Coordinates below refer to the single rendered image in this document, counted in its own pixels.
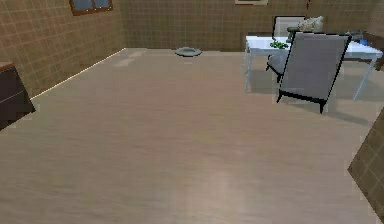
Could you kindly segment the grey round floor disc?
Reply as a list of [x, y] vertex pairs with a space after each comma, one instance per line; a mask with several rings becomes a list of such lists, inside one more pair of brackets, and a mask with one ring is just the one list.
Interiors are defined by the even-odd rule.
[[175, 53], [183, 57], [194, 57], [194, 56], [199, 56], [202, 53], [202, 51], [200, 49], [191, 48], [191, 47], [181, 47], [177, 49]]

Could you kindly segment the white chair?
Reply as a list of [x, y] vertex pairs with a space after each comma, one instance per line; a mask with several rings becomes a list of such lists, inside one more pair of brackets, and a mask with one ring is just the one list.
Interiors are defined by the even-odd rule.
[[287, 37], [291, 29], [297, 30], [304, 16], [275, 16], [273, 24], [273, 37]]

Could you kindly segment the grey black framed chair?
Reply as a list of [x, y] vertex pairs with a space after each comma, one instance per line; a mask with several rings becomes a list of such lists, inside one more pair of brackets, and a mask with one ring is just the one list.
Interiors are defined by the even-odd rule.
[[345, 34], [296, 32], [288, 51], [268, 57], [280, 84], [277, 102], [283, 96], [313, 102], [323, 113], [350, 42]]

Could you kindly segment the beige lumpy plant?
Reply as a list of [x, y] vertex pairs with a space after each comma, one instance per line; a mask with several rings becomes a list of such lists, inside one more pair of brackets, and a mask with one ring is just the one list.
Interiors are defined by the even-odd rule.
[[310, 17], [298, 25], [300, 31], [321, 32], [323, 30], [323, 17]]

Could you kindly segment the brown framed window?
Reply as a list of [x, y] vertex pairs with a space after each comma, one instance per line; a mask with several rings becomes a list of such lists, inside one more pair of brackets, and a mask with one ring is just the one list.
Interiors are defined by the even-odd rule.
[[112, 0], [69, 0], [69, 5], [74, 16], [106, 12], [113, 9]]

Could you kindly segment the white table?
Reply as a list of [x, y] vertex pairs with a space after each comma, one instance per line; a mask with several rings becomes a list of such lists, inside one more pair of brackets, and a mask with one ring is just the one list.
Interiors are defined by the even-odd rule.
[[[287, 52], [287, 49], [273, 48], [270, 44], [273, 42], [271, 36], [259, 37], [259, 36], [246, 36], [245, 37], [245, 49], [244, 49], [244, 65], [242, 73], [246, 75], [246, 82], [249, 82], [250, 72], [252, 69], [252, 61], [255, 55], [281, 55]], [[374, 69], [374, 65], [378, 59], [383, 56], [381, 50], [375, 49], [370, 46], [365, 46], [360, 43], [352, 41], [346, 51], [345, 57], [347, 59], [365, 59], [369, 60], [369, 67], [366, 70], [362, 81], [354, 95], [354, 100], [357, 100], [369, 75]]]

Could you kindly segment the dark brown cabinet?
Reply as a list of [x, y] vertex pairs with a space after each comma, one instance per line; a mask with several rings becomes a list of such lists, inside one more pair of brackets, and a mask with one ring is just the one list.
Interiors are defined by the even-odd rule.
[[36, 111], [13, 62], [0, 62], [0, 131]]

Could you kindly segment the pale framed wall picture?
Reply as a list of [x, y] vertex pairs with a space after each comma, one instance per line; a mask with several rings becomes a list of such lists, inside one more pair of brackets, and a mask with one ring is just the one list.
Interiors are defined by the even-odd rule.
[[256, 5], [265, 6], [268, 5], [269, 0], [234, 0], [235, 5]]

